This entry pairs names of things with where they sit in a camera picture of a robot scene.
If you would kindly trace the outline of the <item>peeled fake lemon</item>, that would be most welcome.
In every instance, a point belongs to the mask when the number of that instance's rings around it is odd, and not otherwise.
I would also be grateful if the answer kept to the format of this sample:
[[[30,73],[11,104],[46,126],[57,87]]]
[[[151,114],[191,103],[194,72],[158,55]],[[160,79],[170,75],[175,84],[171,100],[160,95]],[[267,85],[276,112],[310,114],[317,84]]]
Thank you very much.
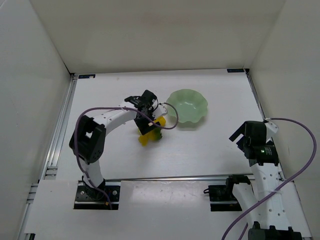
[[[139,137],[138,137],[138,141],[139,143],[145,147],[147,146],[148,142],[150,141],[151,139],[151,132],[148,132],[146,134],[142,134],[140,130],[138,130],[138,133],[139,133]]]

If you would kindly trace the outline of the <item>green yellow fake mango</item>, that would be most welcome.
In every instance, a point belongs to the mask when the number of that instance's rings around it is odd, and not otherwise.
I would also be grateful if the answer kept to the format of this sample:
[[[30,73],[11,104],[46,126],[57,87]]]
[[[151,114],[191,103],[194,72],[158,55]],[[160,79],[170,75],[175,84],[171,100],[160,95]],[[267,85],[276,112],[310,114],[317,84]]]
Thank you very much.
[[[151,140],[151,141],[154,141],[154,142],[156,142],[156,141],[159,141],[159,140],[161,140],[162,139],[162,129],[161,128],[155,128],[155,129],[153,129],[151,132],[149,132],[149,139]]]

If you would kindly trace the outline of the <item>yellow fake pear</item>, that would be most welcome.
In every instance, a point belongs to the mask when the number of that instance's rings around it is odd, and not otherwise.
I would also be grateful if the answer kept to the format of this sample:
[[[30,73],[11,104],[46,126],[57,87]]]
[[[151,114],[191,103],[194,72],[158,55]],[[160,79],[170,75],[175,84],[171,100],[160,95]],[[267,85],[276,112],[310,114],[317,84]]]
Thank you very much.
[[[166,126],[166,119],[163,116],[159,116],[158,118],[156,118],[154,122],[160,125],[161,127]]]

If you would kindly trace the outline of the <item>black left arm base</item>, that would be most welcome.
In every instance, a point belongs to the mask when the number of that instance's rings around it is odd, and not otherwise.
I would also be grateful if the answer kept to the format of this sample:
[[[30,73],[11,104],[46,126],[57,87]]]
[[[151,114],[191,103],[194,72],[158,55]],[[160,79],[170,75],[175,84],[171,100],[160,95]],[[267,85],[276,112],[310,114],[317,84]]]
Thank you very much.
[[[119,209],[121,183],[105,181],[104,192],[107,197],[96,189],[91,189],[83,181],[79,181],[74,198],[75,210],[113,210]]]

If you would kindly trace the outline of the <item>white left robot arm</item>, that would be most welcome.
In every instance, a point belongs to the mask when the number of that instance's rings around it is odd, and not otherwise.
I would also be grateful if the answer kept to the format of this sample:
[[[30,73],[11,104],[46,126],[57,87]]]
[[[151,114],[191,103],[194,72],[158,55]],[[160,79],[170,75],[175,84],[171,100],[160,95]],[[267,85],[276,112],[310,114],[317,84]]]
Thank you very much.
[[[110,132],[128,121],[134,121],[140,133],[145,135],[156,129],[156,125],[160,125],[158,118],[167,113],[166,108],[158,103],[158,98],[145,90],[141,96],[129,96],[121,104],[107,107],[105,112],[94,117],[81,115],[69,147],[76,157],[86,187],[99,194],[104,190],[105,180],[99,159]]]

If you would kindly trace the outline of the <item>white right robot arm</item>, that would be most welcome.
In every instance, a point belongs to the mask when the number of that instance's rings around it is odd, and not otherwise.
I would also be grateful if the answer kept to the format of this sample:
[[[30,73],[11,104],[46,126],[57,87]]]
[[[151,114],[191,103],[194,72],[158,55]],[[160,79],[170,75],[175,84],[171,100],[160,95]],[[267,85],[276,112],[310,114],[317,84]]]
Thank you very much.
[[[244,153],[254,176],[232,175],[227,184],[245,214],[249,240],[301,240],[294,231],[277,188],[282,184],[272,136],[278,127],[267,121],[245,121],[229,138]]]

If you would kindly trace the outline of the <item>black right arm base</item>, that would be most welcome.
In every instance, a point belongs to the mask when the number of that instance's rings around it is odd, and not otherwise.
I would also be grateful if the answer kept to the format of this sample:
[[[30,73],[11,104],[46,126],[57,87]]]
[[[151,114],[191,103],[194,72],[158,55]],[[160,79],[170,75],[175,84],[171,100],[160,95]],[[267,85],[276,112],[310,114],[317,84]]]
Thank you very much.
[[[229,175],[225,184],[209,185],[203,190],[209,196],[211,212],[241,212],[242,208],[233,195],[233,187],[236,184],[244,183],[250,185],[249,178],[242,174]]]

